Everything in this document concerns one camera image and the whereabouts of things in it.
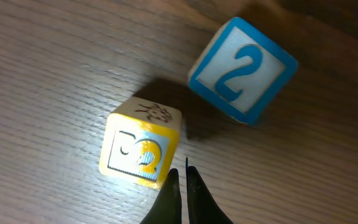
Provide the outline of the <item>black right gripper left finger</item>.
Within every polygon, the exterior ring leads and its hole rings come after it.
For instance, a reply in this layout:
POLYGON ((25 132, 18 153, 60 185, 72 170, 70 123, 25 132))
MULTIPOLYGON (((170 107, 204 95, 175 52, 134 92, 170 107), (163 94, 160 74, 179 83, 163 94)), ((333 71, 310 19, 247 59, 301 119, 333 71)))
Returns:
POLYGON ((181 193, 178 170, 169 171, 160 192, 140 224, 181 224, 181 193))

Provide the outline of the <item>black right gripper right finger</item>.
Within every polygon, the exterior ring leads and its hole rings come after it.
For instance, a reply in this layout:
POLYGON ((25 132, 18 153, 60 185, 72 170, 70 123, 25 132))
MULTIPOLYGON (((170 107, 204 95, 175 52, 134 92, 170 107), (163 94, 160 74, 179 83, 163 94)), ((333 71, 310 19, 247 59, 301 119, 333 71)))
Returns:
POLYGON ((220 209, 195 166, 186 158, 186 191, 190 224, 233 224, 220 209))

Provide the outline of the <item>yellow S wooden block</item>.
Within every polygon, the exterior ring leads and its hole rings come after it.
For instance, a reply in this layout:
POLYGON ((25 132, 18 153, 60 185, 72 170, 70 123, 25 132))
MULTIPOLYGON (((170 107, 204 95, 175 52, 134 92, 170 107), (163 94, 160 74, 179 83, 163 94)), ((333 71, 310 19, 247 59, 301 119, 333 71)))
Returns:
POLYGON ((176 108, 130 97, 107 118, 100 173, 161 188, 178 146, 181 122, 176 108))

